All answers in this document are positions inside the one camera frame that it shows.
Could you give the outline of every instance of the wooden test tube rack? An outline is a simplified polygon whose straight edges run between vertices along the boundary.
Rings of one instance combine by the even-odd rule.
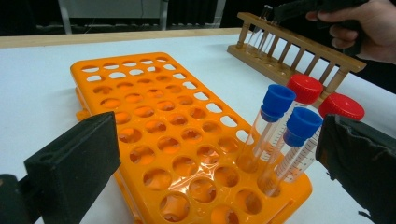
[[[325,60],[329,63],[327,68],[320,76],[319,81],[322,84],[326,81],[334,67],[338,68],[337,72],[334,74],[327,86],[324,86],[323,92],[318,100],[313,104],[313,106],[316,108],[318,108],[318,106],[323,102],[324,99],[326,99],[329,94],[335,92],[349,72],[359,72],[366,65],[365,63],[351,58],[337,50],[320,45],[311,39],[308,39],[302,35],[297,35],[294,32],[278,25],[273,25],[269,21],[259,19],[259,17],[251,13],[239,12],[237,16],[238,18],[242,19],[244,23],[238,42],[236,45],[229,46],[227,51],[260,73],[271,78],[274,82],[285,85],[290,77],[295,73],[310,75],[319,59]],[[264,30],[264,36],[271,34],[275,37],[269,46],[268,52],[263,52],[263,56],[260,58],[258,54],[246,53],[246,47],[248,43],[245,43],[245,40],[247,38],[250,25],[255,25],[256,27],[262,28]],[[273,56],[273,53],[279,39],[285,40],[286,45],[280,57],[276,59]],[[299,50],[293,60],[293,63],[291,65],[287,65],[284,63],[284,60],[292,45],[298,47]],[[297,71],[296,68],[306,51],[312,53],[314,57],[305,71]]]

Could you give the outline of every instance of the blue screw cap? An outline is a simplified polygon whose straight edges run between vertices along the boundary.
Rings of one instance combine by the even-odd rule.
[[[291,89],[279,84],[269,85],[262,100],[262,118],[267,122],[278,121],[288,111],[295,98],[296,94]]]
[[[287,130],[283,140],[291,147],[301,147],[306,139],[314,135],[322,122],[323,119],[315,112],[304,107],[296,107],[286,123]]]

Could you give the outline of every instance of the red screw cap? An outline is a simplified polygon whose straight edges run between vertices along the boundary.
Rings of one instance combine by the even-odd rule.
[[[364,109],[358,102],[336,92],[323,101],[318,112],[323,118],[327,114],[337,114],[355,120],[361,120],[364,117]]]
[[[295,101],[305,105],[313,104],[323,91],[319,81],[303,74],[291,76],[286,86],[296,93]]]

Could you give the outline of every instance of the hand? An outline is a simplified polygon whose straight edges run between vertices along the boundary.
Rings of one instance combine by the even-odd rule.
[[[308,12],[310,21],[340,22],[347,20],[359,21],[364,34],[349,30],[341,25],[333,25],[330,35],[334,37],[335,48],[346,49],[355,44],[358,35],[363,35],[362,59],[396,64],[396,6],[389,0],[370,0],[358,7],[341,9],[332,13]]]

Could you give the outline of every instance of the plastic tube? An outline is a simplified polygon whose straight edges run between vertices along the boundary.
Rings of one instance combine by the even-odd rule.
[[[270,7],[270,6],[268,6],[268,5],[265,5],[265,6],[264,6],[264,9],[262,10],[262,14],[261,14],[260,17],[259,17],[259,20],[265,21],[265,20],[266,20],[266,17],[269,15],[269,13],[270,13],[272,10],[273,10],[272,7]],[[263,34],[263,29],[260,28],[260,27],[258,27],[258,26],[255,26],[255,27],[254,27],[254,30],[253,30],[253,32],[252,32],[252,34],[251,34],[251,36],[250,36],[250,39],[249,39],[249,41],[248,41],[248,43],[247,43],[247,47],[246,47],[246,49],[245,49],[246,53],[250,53],[250,54],[255,54],[255,53],[257,53],[256,46],[257,46],[257,43],[258,43],[260,37],[262,37],[262,34]]]
[[[295,93],[285,86],[272,84],[268,87],[247,141],[236,159],[235,163],[240,169],[248,173],[257,170],[258,161],[266,149],[266,143],[272,137],[278,121],[289,109],[295,97]]]
[[[278,22],[274,20],[274,13],[272,11],[272,13],[268,16],[271,19],[269,19],[269,21],[271,21],[271,25],[274,26],[278,26]],[[258,54],[259,54],[259,58],[263,59],[264,57],[267,56],[267,50],[268,47],[272,46],[274,43],[274,34],[271,34],[269,32],[264,32],[263,36],[262,36],[262,40],[260,41],[259,47],[258,47]]]
[[[364,117],[363,107],[353,99],[339,93],[329,95],[318,108],[319,114],[325,118],[327,114],[337,114],[347,118],[361,120]],[[286,182],[295,181],[315,161],[315,154],[320,136],[320,128],[306,141],[302,150],[291,150],[276,168],[276,172],[287,169]]]
[[[306,139],[312,137],[322,121],[318,114],[307,108],[296,107],[293,109],[283,137],[276,143],[266,169],[262,171],[258,178],[257,184],[263,193],[270,197],[276,196],[280,191],[279,184],[286,177],[287,173],[277,172],[273,166],[280,149],[287,146],[290,150],[300,150]]]
[[[289,110],[285,113],[285,116],[279,121],[276,127],[275,133],[270,140],[272,146],[282,137],[283,132],[286,130],[286,122],[288,121],[291,112],[295,107],[307,107],[313,104],[320,96],[323,91],[323,85],[316,79],[303,75],[295,74],[290,77],[286,87],[296,93],[295,100],[291,103]],[[262,153],[262,160],[268,161],[270,154]]]

